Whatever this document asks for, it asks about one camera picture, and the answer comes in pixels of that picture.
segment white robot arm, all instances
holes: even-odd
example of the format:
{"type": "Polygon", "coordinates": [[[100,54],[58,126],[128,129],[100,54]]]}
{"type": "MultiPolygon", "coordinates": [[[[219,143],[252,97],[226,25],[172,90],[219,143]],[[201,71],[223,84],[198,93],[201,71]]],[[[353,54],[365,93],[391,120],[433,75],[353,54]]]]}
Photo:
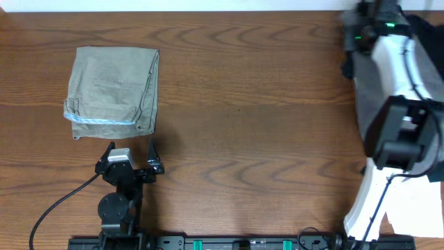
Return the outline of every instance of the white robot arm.
{"type": "Polygon", "coordinates": [[[345,216],[344,227],[350,239],[372,242],[379,238],[391,190],[402,187],[405,179],[392,177],[408,176],[413,164],[429,153],[440,129],[436,113],[442,112],[442,104],[435,102],[437,110],[431,110],[428,102],[433,103],[432,96],[420,77],[409,25],[399,21],[403,17],[398,1],[381,0],[366,5],[368,24],[354,27],[354,36],[360,49],[369,53],[377,66],[386,103],[367,131],[364,180],[345,216]]]}

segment wood grain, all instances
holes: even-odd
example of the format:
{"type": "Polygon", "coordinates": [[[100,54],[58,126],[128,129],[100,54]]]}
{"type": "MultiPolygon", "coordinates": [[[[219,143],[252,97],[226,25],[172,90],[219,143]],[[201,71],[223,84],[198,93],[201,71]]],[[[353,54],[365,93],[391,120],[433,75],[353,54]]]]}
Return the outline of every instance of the wood grain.
{"type": "Polygon", "coordinates": [[[5,15],[5,11],[0,6],[0,29],[1,29],[1,23],[3,21],[3,16],[5,15]]]}
{"type": "MultiPolygon", "coordinates": [[[[444,14],[432,18],[444,20],[444,14]]],[[[149,231],[288,235],[340,228],[365,164],[337,12],[14,13],[0,32],[0,249],[94,174],[108,140],[74,141],[62,102],[81,46],[160,49],[149,231]]],[[[149,137],[117,140],[144,166],[149,137]]],[[[57,207],[36,249],[97,235],[102,180],[57,207]]],[[[391,227],[384,223],[383,232],[391,227]]],[[[419,249],[442,240],[419,239],[419,249]]]]}

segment folded cloth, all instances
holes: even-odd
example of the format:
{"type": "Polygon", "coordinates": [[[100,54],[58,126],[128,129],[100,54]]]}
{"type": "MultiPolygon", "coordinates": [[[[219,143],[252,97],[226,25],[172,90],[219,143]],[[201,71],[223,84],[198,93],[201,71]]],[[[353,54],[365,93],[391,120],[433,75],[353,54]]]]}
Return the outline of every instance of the folded cloth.
{"type": "Polygon", "coordinates": [[[154,132],[159,51],[77,48],[64,116],[74,139],[121,139],[154,132]]]}

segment green clip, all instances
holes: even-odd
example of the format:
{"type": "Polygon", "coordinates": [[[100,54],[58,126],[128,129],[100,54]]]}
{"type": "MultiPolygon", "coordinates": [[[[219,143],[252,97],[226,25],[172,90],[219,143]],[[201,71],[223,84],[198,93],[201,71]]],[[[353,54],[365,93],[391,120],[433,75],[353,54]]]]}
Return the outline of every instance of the green clip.
{"type": "Polygon", "coordinates": [[[193,241],[193,250],[202,250],[202,240],[193,241]]]}
{"type": "Polygon", "coordinates": [[[284,250],[293,250],[293,242],[291,240],[284,240],[284,250]]]}

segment black mount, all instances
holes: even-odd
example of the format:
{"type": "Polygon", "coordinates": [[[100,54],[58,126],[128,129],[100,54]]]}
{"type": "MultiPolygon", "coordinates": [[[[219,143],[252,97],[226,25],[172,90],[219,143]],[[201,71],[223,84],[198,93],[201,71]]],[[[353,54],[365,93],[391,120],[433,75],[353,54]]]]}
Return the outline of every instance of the black mount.
{"type": "MultiPolygon", "coordinates": [[[[429,101],[429,106],[438,117],[444,116],[442,103],[429,101]]],[[[424,160],[436,134],[432,114],[423,101],[392,96],[369,126],[364,148],[378,169],[410,171],[413,164],[424,160]]]]}

